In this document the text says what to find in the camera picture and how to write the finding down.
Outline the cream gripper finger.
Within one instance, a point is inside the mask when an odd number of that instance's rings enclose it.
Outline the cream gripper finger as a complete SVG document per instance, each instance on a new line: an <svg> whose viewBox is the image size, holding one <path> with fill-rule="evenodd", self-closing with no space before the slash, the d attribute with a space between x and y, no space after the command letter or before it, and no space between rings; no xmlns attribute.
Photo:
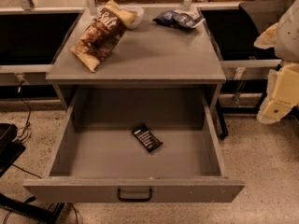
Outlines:
<svg viewBox="0 0 299 224"><path fill-rule="evenodd" d="M262 32L254 41L254 47L258 49L270 49L276 44L276 31L278 23L275 23Z"/></svg>

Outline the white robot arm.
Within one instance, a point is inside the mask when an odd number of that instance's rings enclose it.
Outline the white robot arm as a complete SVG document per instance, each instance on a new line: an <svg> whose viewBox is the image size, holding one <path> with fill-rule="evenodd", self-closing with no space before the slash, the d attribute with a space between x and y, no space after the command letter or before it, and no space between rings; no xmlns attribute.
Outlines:
<svg viewBox="0 0 299 224"><path fill-rule="evenodd" d="M273 124L299 105L299 0L255 40L254 46L273 48L281 60L278 71L269 71L266 97L257 115L261 123Z"/></svg>

